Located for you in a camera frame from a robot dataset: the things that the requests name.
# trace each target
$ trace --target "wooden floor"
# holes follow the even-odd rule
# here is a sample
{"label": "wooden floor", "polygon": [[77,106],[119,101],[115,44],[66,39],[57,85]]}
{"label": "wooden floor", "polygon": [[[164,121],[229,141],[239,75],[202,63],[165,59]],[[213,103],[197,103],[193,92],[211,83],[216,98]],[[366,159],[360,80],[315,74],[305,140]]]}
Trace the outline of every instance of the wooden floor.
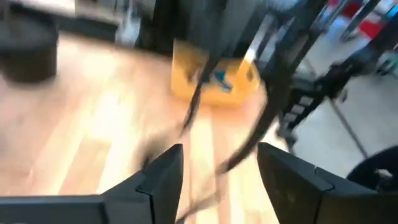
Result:
{"label": "wooden floor", "polygon": [[[140,144],[185,116],[187,102],[170,94],[169,58],[66,34],[58,49],[54,81],[33,88],[0,79],[1,195],[104,192],[137,170]],[[263,95],[236,110],[201,106],[178,140],[185,148],[179,213],[248,135]],[[273,132],[265,141],[285,148]],[[189,223],[277,223],[254,155],[215,184],[227,186],[223,201]]]}

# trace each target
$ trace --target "gray floor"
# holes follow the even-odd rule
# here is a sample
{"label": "gray floor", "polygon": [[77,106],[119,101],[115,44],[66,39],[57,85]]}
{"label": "gray floor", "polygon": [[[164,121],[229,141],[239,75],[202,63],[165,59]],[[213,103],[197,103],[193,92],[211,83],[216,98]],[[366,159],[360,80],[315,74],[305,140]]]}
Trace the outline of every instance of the gray floor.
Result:
{"label": "gray floor", "polygon": [[[340,43],[338,38],[345,25],[344,20],[337,19],[308,53],[308,61],[317,75],[326,73],[332,62],[344,60],[368,42],[358,38]],[[392,77],[359,77],[349,82],[348,99],[336,103],[368,155],[398,144],[396,85],[398,80]],[[324,102],[295,131],[297,156],[336,175],[345,177],[364,159],[330,101]]]}

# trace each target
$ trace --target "yellow box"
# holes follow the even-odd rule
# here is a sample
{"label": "yellow box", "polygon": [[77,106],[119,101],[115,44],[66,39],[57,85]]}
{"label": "yellow box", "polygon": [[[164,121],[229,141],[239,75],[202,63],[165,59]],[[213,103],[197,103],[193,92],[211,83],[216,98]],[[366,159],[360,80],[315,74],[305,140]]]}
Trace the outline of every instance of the yellow box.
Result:
{"label": "yellow box", "polygon": [[[207,58],[206,52],[192,47],[187,42],[174,42],[171,89],[176,97],[191,100],[197,85],[196,75],[203,69]],[[225,92],[220,84],[204,84],[200,102],[218,106],[240,106],[260,83],[257,68],[253,64],[247,66],[248,72],[237,74],[242,62],[239,59],[220,61],[216,70],[226,71],[225,81],[232,89]]]}

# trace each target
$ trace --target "black cylinder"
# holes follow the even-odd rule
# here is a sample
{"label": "black cylinder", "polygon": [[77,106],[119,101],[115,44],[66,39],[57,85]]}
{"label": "black cylinder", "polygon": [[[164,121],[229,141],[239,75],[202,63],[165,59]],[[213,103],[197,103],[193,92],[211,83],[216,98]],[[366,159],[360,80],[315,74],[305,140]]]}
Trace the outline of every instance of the black cylinder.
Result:
{"label": "black cylinder", "polygon": [[53,78],[57,74],[58,44],[53,17],[20,6],[11,12],[9,25],[0,22],[0,69],[4,77],[18,83]]}

